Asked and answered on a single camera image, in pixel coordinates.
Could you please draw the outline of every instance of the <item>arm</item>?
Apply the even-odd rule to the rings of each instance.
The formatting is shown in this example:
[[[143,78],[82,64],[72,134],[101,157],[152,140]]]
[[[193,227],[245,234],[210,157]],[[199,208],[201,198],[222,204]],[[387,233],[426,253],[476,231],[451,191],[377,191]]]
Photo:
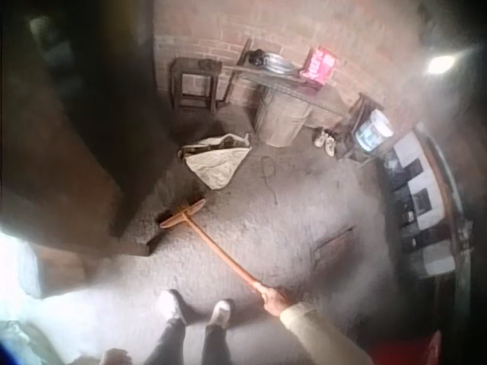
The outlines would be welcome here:
[[[370,357],[309,304],[293,304],[277,290],[256,287],[266,310],[278,316],[316,365],[372,364]]]

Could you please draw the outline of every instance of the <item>hand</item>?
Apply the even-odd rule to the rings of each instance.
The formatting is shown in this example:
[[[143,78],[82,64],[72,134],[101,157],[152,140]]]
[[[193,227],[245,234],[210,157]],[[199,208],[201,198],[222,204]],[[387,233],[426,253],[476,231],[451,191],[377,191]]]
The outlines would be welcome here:
[[[273,316],[279,317],[282,312],[294,304],[294,301],[276,289],[266,287],[261,283],[254,283],[253,287],[262,294],[264,309]]]
[[[132,359],[127,354],[127,351],[111,348],[103,354],[100,365],[132,365]]]

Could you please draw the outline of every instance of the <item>feet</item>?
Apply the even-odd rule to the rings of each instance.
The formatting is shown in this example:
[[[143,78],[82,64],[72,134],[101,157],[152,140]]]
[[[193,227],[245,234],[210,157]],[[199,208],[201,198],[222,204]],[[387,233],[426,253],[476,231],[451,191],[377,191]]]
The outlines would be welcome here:
[[[227,328],[230,320],[231,305],[226,300],[220,300],[213,309],[212,318],[209,325],[219,325],[223,329]]]
[[[184,305],[183,299],[175,290],[164,290],[159,296],[158,308],[166,320],[181,318],[186,324],[181,310]]]

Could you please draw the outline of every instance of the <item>black pants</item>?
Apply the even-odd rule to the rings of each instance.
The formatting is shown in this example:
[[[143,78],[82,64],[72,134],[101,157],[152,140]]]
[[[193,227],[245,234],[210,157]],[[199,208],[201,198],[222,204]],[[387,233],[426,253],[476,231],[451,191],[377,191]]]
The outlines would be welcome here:
[[[186,326],[182,319],[170,319],[159,343],[145,365],[183,365],[183,342]],[[231,365],[225,330],[219,325],[207,325],[202,365]]]

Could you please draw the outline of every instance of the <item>red object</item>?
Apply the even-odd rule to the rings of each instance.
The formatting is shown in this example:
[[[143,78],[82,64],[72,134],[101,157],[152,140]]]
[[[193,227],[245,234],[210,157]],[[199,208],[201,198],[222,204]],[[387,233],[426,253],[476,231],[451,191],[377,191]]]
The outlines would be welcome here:
[[[369,352],[375,365],[439,365],[441,333],[412,341],[389,342]]]
[[[336,61],[338,59],[330,51],[318,47],[313,51],[307,68],[301,71],[301,76],[324,85],[332,77]]]

